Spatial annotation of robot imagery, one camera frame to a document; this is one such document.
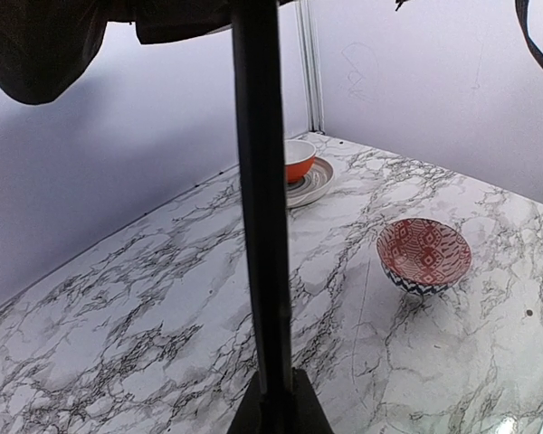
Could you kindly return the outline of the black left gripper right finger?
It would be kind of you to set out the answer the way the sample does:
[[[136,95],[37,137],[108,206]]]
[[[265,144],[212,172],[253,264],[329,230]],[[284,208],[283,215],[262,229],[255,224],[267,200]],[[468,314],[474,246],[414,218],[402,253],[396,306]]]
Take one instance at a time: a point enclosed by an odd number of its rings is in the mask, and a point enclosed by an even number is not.
[[[293,433],[334,433],[304,370],[293,370],[293,397]]]

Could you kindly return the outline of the lilac folding umbrella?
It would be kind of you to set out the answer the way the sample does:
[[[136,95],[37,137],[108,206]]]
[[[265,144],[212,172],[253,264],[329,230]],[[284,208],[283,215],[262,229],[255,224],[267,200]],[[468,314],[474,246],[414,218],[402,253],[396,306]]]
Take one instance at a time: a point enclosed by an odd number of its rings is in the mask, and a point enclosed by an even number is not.
[[[334,433],[543,433],[543,204],[312,135],[329,193],[287,210],[277,141],[240,112],[240,165],[0,307],[0,433],[227,433],[260,375],[259,433],[293,433],[293,370]],[[379,233],[441,222],[472,251],[427,297]]]

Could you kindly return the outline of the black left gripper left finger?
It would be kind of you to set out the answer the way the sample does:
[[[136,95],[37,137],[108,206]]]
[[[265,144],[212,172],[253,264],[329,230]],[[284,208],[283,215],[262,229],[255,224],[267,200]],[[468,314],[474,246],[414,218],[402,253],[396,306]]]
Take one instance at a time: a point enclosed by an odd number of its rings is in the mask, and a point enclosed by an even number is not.
[[[255,373],[235,413],[228,434],[257,434],[261,426],[262,393],[260,375]]]

